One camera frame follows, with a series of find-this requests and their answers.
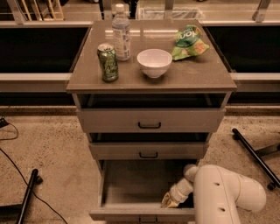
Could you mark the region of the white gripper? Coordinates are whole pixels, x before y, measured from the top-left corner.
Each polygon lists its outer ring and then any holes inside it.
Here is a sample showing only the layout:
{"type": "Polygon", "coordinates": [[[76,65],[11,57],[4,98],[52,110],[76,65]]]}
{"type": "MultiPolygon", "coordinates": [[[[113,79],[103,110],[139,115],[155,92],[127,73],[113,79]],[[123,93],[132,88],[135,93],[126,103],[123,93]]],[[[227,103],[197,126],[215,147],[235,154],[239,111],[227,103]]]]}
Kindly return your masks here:
{"type": "Polygon", "coordinates": [[[186,178],[182,178],[175,183],[169,192],[167,192],[161,202],[163,208],[175,208],[180,203],[187,200],[190,193],[193,192],[193,184],[186,178]]]}

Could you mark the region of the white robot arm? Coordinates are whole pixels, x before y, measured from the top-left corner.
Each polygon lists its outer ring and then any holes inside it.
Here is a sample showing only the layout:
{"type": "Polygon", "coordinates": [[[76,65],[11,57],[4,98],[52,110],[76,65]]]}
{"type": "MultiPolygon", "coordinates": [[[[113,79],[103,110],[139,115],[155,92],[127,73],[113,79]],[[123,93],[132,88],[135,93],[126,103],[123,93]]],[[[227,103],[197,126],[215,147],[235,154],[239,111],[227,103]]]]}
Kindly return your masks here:
{"type": "Polygon", "coordinates": [[[188,164],[183,178],[162,199],[162,207],[175,208],[193,193],[195,224],[241,224],[237,208],[259,212],[266,192],[256,180],[218,165],[188,164]]]}

